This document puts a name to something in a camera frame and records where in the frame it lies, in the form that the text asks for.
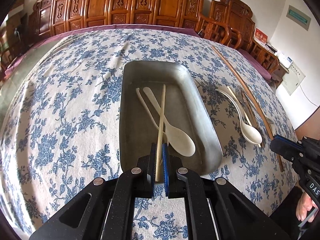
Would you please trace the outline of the right hand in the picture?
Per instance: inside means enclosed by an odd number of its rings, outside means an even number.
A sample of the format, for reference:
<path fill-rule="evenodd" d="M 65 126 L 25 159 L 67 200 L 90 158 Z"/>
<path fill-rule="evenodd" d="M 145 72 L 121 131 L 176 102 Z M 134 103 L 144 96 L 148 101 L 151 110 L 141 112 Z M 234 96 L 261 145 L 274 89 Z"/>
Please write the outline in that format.
<path fill-rule="evenodd" d="M 303 192 L 302 196 L 300 197 L 297 207 L 296 207 L 296 217 L 299 221 L 304 221 L 307 217 L 307 213 L 312 208 L 318 208 L 311 197 L 306 193 Z"/>

